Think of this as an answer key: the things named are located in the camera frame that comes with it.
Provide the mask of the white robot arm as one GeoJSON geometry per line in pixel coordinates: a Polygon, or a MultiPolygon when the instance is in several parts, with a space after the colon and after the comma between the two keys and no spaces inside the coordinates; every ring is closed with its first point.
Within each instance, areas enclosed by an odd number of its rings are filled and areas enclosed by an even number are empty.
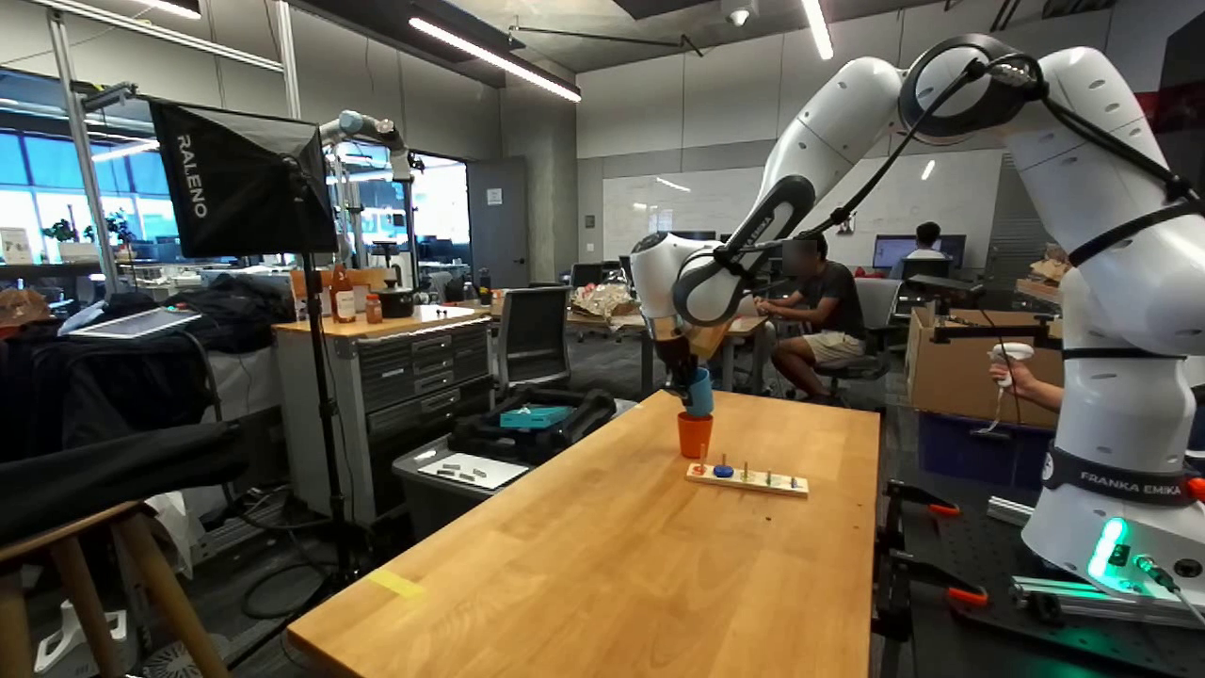
{"type": "Polygon", "coordinates": [[[1067,255],[1047,285],[1060,407],[1022,541],[1102,590],[1201,603],[1205,508],[1186,467],[1199,399],[1181,367],[1205,353],[1205,211],[1108,54],[1037,58],[965,33],[909,63],[838,63],[781,133],[725,237],[646,233],[627,249],[639,314],[691,367],[688,336],[729,320],[777,249],[848,220],[823,196],[878,142],[998,147],[1032,227],[1067,255]]]}

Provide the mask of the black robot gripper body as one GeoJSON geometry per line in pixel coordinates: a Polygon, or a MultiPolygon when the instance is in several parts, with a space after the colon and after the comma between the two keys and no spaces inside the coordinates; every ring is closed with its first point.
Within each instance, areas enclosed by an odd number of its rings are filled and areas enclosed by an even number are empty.
{"type": "Polygon", "coordinates": [[[681,333],[658,336],[655,353],[670,375],[688,375],[701,367],[691,338],[681,333]]]}

